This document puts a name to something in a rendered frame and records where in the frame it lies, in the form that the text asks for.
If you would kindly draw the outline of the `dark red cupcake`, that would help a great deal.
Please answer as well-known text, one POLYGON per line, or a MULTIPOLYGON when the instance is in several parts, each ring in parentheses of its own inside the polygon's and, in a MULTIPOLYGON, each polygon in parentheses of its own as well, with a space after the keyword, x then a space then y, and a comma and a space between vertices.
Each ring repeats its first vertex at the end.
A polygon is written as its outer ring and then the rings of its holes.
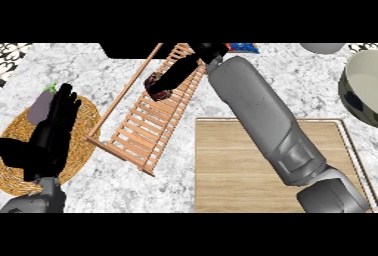
POLYGON ((145 82, 144 82, 145 90, 148 92, 148 95, 150 95, 151 99, 156 102, 169 99, 172 97, 172 94, 173 94, 172 90, 163 89, 160 87, 161 77, 163 77, 163 73, 161 72, 154 72, 150 75, 150 77, 147 78, 145 82))

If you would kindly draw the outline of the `grey round object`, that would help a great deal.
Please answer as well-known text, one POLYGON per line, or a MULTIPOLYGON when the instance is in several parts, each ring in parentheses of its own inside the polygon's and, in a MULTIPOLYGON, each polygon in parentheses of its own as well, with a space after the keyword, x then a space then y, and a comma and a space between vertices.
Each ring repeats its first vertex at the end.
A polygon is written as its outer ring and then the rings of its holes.
POLYGON ((345 43, 302 43, 302 47, 316 54, 334 54, 345 47, 345 43))

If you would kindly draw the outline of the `round woven straw placemat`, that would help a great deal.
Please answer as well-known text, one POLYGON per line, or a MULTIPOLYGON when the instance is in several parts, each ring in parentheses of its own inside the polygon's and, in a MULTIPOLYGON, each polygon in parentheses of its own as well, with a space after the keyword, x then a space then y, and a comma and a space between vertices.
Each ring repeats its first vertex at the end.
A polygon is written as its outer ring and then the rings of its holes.
MULTIPOLYGON (((86 135, 92 131, 101 119, 95 103, 83 96, 79 97, 82 106, 77 113, 77 120, 71 132, 70 152, 65 169, 60 174, 60 182, 67 183, 86 165, 95 151, 95 145, 86 141, 86 135)), ((30 140, 36 126, 27 120, 30 109, 17 116, 5 131, 3 138, 14 138, 27 142, 30 140)), ((0 159, 0 190, 14 196, 42 191, 39 184, 24 181, 24 170, 8 167, 0 159)))

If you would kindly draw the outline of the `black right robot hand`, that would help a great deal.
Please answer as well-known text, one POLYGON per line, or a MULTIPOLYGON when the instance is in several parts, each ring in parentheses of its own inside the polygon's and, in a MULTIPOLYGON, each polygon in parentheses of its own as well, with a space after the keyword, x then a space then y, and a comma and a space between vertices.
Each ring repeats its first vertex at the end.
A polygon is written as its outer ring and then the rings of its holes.
POLYGON ((228 47, 223 43, 191 43, 189 46, 194 53, 179 59, 163 74, 160 80, 163 89, 173 90, 178 88, 198 68, 198 60, 203 60, 207 65, 218 65, 223 61, 223 56, 228 53, 228 47))

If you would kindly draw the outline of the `wooden tray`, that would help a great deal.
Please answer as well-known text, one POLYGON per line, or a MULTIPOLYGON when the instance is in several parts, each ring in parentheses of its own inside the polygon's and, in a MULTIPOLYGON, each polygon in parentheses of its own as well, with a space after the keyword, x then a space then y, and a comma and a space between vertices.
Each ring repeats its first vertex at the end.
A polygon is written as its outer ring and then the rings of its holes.
MULTIPOLYGON (((378 213, 374 190, 340 119, 302 119, 300 127, 378 213)), ((299 187, 287 186, 235 118, 195 120, 195 210, 300 213, 299 187)))

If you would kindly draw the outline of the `wooden slatted tiered shelf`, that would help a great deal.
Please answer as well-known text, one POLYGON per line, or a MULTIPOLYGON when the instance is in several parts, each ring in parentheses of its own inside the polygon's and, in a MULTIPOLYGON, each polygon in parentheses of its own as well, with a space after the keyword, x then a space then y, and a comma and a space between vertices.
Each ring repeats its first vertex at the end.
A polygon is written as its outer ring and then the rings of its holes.
POLYGON ((91 133, 85 136, 88 142, 117 156, 122 160, 132 162, 138 166, 139 170, 150 175, 154 175, 154 168, 207 71, 204 61, 198 60, 198 67, 195 71, 188 76, 179 87, 173 90, 173 94, 169 99, 156 102, 148 96, 148 92, 142 92, 108 143, 102 143, 95 138, 95 133, 161 48, 163 43, 158 43, 127 85, 125 86, 111 107, 92 128, 91 133))

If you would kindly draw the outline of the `purple eggplant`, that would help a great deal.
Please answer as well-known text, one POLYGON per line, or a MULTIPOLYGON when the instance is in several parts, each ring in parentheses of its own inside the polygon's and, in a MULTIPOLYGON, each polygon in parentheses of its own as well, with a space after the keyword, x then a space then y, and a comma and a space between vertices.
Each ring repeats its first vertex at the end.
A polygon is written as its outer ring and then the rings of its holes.
POLYGON ((51 103, 57 94, 57 84, 52 84, 43 89, 40 96, 36 99, 36 102, 31 105, 30 111, 27 113, 29 122, 37 125, 49 115, 51 103))

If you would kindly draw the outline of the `blue and red packet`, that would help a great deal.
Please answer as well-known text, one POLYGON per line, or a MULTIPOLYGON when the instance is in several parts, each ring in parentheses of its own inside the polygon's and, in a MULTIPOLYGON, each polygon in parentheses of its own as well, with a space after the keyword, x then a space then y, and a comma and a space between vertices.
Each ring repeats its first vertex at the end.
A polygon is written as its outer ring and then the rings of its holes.
POLYGON ((231 53, 260 53, 254 43, 228 43, 226 47, 231 53))

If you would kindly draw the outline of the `dark bowl with pale inside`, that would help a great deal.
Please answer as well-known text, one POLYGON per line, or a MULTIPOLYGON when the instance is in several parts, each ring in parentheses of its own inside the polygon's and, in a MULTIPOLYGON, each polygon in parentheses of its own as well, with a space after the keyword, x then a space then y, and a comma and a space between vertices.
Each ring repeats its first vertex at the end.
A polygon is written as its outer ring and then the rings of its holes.
POLYGON ((364 50, 350 57, 339 96, 352 115, 378 128, 378 50, 364 50))

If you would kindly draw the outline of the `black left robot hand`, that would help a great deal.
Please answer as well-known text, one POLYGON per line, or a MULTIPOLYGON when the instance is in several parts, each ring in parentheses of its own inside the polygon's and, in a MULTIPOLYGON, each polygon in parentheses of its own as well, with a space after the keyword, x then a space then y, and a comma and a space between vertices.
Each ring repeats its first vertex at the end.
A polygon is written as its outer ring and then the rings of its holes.
POLYGON ((58 177, 65 168, 80 105, 73 86, 64 83, 51 103, 48 118, 39 123, 30 141, 0 138, 3 163, 24 170, 24 180, 29 182, 43 177, 58 177))

